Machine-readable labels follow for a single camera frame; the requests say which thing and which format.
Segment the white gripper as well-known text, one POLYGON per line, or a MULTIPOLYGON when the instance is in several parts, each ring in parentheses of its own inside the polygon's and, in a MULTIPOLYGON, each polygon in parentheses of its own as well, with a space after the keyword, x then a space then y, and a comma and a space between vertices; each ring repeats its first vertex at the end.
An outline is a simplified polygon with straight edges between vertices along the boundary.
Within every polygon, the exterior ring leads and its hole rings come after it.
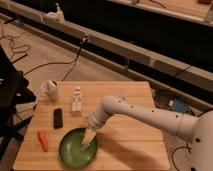
POLYGON ((88 117, 88 125, 81 142, 81 148, 86 149, 96 136, 96 130, 101 128, 109 119, 109 115, 101 108, 96 108, 88 117))

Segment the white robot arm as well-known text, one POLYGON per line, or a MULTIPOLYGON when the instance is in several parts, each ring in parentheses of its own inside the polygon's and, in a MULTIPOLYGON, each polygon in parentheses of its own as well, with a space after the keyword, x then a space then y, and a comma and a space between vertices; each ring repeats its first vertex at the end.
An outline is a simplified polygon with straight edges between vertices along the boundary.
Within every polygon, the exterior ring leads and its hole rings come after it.
POLYGON ((213 110, 191 116, 131 104, 123 96, 106 95, 88 117, 88 127, 99 129, 115 114, 142 121, 192 144, 190 171, 213 171, 213 110))

